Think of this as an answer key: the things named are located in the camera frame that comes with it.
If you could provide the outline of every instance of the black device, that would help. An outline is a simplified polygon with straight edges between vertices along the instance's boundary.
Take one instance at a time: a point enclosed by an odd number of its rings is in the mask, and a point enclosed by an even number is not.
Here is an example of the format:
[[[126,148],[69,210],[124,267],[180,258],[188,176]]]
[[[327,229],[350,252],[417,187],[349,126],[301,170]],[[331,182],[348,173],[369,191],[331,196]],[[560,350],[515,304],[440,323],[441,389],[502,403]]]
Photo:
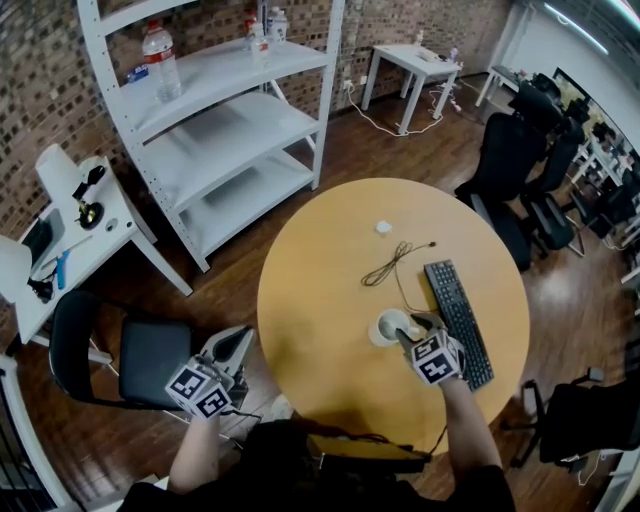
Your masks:
[[[31,268],[33,268],[45,251],[51,246],[53,231],[48,220],[38,219],[24,237],[22,245],[31,249]]]
[[[80,209],[80,217],[77,222],[80,224],[82,229],[93,229],[98,225],[98,223],[102,220],[104,215],[104,206],[100,203],[91,203],[88,204],[83,196],[89,190],[89,187],[98,183],[102,177],[105,175],[106,169],[99,165],[94,167],[89,171],[87,175],[87,182],[80,183],[76,191],[72,194],[73,198],[78,201],[78,208]]]
[[[463,377],[474,391],[493,379],[493,369],[462,283],[451,260],[429,263],[424,273],[449,334],[464,345],[467,364]]]

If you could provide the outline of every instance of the round wooden table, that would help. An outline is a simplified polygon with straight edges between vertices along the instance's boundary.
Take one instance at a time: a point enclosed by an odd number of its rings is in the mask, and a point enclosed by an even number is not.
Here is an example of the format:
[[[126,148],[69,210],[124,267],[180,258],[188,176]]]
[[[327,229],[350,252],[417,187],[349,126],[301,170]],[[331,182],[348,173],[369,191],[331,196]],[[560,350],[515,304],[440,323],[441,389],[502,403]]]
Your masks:
[[[381,220],[392,225],[390,233],[375,231]],[[438,189],[366,179],[328,190],[303,206],[266,259],[258,326],[269,368],[303,417],[429,451],[445,426],[439,388],[422,383],[399,344],[379,348],[367,336],[384,309],[404,309],[398,284],[393,274],[377,287],[360,284],[393,257],[401,241],[437,243],[398,265],[413,308],[437,309],[423,265],[453,261],[495,373],[475,392],[492,421],[516,393],[527,357],[527,298],[500,238],[470,208]],[[446,450],[445,437],[436,453]]]

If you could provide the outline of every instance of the shelf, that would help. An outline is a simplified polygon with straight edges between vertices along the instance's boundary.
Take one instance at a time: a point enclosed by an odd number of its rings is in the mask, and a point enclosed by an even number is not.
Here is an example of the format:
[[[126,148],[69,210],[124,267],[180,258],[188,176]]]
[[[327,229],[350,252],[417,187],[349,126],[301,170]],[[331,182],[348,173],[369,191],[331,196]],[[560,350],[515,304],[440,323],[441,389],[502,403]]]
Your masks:
[[[244,49],[244,40],[238,39],[178,59],[182,96],[159,103],[151,81],[143,78],[122,87],[124,108],[139,136],[147,141],[214,103],[327,62],[324,53],[286,42],[278,51],[271,51],[269,66],[261,69]]]
[[[181,217],[206,256],[312,180],[309,169],[278,151],[196,202]]]
[[[319,127],[284,101],[252,92],[176,126],[146,148],[156,178],[181,212],[269,153]]]
[[[102,18],[100,21],[102,22],[103,35],[109,35],[136,21],[190,2],[195,2],[195,0],[144,0],[136,2]]]

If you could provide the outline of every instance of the black keyboard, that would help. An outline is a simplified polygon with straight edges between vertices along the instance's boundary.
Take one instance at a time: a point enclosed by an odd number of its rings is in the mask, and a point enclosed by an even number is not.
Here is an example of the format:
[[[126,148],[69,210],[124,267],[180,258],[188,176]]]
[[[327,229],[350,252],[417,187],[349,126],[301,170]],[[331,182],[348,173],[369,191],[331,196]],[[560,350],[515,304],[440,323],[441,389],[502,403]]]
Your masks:
[[[476,390],[493,379],[493,370],[456,269],[451,260],[447,260],[425,265],[424,272],[449,334],[464,345],[466,368],[463,377],[471,390]]]

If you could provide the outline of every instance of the white side table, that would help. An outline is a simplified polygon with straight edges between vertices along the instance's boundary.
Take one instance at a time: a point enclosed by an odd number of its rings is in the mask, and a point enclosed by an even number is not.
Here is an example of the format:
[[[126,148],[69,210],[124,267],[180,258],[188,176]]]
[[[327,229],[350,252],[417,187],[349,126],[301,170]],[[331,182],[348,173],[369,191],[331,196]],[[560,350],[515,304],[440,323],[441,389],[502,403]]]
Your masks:
[[[91,187],[85,194],[85,200],[87,202],[97,201],[104,206],[104,216],[99,225],[90,231],[85,231],[75,222],[78,216],[77,211],[70,212],[64,208],[58,208],[55,203],[50,204],[40,214],[40,218],[46,219],[55,214],[57,210],[64,226],[62,237],[49,248],[47,254],[42,258],[43,262],[51,260],[65,249],[87,239],[87,237],[90,236],[91,238],[72,249],[69,253],[65,262],[66,286],[63,290],[58,290],[57,276],[55,276],[53,279],[53,298],[48,303],[44,304],[38,299],[33,290],[25,285],[22,295],[15,303],[18,330],[23,344],[34,341],[48,346],[49,340],[39,332],[53,314],[60,298],[69,290],[73,290],[82,284],[100,265],[129,241],[133,242],[149,261],[182,293],[189,295],[193,292],[191,287],[153,246],[156,237],[120,188],[109,161],[103,157],[90,157],[80,164],[80,170],[83,175],[86,175],[98,165],[104,166],[107,172],[98,184]],[[42,279],[51,270],[51,266],[45,269],[34,268],[32,278]],[[109,354],[94,350],[89,351],[89,359],[101,363],[111,362]]]
[[[369,68],[367,87],[365,88],[364,96],[362,97],[362,110],[367,110],[369,108],[369,101],[371,100],[371,93],[373,92],[373,84],[375,83],[376,75],[378,74],[378,66],[381,58],[388,60],[389,62],[393,62],[401,68],[409,71],[402,87],[402,92],[400,94],[401,98],[406,97],[413,76],[415,75],[416,77],[411,98],[409,98],[407,109],[405,110],[402,122],[398,128],[398,133],[400,135],[407,132],[407,127],[409,126],[409,122],[413,116],[416,104],[418,103],[418,98],[422,92],[425,79],[428,76],[448,75],[447,84],[442,91],[440,101],[438,101],[438,105],[433,113],[434,119],[440,119],[444,104],[449,97],[451,87],[453,87],[453,82],[456,79],[458,71],[461,69],[460,66],[453,62],[428,62],[418,56],[418,52],[420,51],[424,51],[424,48],[414,46],[412,44],[388,44],[373,47],[373,59],[371,60],[371,68]]]

